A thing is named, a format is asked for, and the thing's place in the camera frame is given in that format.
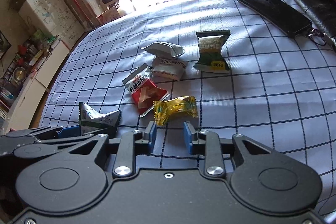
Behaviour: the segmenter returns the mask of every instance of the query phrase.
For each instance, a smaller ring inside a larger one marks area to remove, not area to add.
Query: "gold wrapper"
[[[157,125],[163,126],[170,116],[185,113],[198,117],[196,98],[194,96],[178,97],[168,101],[154,101],[154,115]]]

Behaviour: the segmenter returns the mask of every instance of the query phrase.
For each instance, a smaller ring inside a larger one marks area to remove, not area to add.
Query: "black phone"
[[[293,38],[311,28],[311,21],[281,0],[238,0]]]

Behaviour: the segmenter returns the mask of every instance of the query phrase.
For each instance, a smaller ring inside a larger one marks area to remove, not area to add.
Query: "snack package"
[[[153,101],[164,100],[168,91],[158,88],[150,79],[148,65],[145,63],[123,80],[123,84],[132,95],[138,107],[140,117],[144,117],[153,109]]]
[[[115,110],[107,114],[101,114],[92,107],[79,102],[79,120],[81,135],[101,128],[111,128],[111,138],[114,138],[120,122],[121,110]]]
[[[194,96],[178,97],[168,101],[155,101],[154,115],[157,125],[163,126],[176,113],[185,113],[193,118],[198,117],[196,98]]]
[[[179,81],[188,62],[156,57],[152,63],[151,74]]]
[[[196,35],[198,37],[199,60],[194,68],[213,73],[230,72],[230,68],[221,53],[224,43],[230,36],[230,31],[198,32]]]
[[[182,46],[167,42],[154,42],[149,46],[143,47],[141,49],[160,58],[168,59],[178,58],[179,56],[184,54]]]

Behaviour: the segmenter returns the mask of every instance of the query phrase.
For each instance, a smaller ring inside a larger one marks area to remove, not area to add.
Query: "red snack package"
[[[150,79],[151,73],[147,72],[147,69],[148,65],[145,63],[123,80],[123,84],[139,109],[140,117],[144,117],[153,109],[154,101],[162,101],[169,96],[168,91],[154,84]]]

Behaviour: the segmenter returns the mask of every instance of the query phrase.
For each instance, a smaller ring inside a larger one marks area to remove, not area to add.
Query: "checkered tablecloth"
[[[300,10],[293,0],[283,1]],[[195,32],[227,29],[231,36],[222,55],[231,74],[194,69],[199,58]],[[199,119],[182,117],[158,127],[154,153],[138,156],[138,167],[201,167],[204,157],[190,157],[183,140],[182,122],[190,119],[195,128],[223,138],[241,133],[308,164],[324,186],[317,211],[323,215],[336,209],[336,55],[303,36],[287,38],[236,0],[175,0],[91,32],[59,74],[40,125],[77,124],[83,101],[101,113],[121,109],[118,134],[145,128],[154,115],[139,118],[122,80],[145,62],[151,64],[154,56],[140,47],[157,41],[182,45],[181,59],[190,63],[181,81],[154,81],[171,99],[195,96]],[[229,160],[226,169],[232,170]]]

